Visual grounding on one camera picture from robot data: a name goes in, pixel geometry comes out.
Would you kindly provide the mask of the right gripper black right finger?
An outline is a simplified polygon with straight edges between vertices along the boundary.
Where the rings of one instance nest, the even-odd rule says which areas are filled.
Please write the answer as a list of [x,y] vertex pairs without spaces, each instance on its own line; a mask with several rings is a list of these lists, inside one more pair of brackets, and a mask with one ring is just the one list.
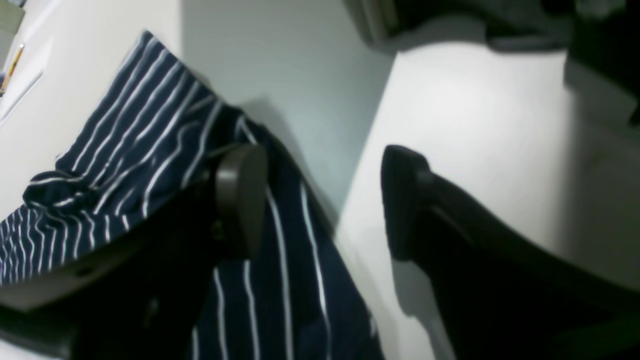
[[387,246],[430,280],[458,360],[637,360],[639,292],[561,260],[388,145],[381,193]]

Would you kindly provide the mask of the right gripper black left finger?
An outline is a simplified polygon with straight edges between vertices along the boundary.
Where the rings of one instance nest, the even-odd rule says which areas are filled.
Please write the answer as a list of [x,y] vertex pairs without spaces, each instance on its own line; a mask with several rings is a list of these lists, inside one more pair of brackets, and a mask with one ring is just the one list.
[[1,341],[47,359],[180,360],[215,266],[256,256],[262,239],[265,148],[224,146],[209,166],[114,242],[3,287]]

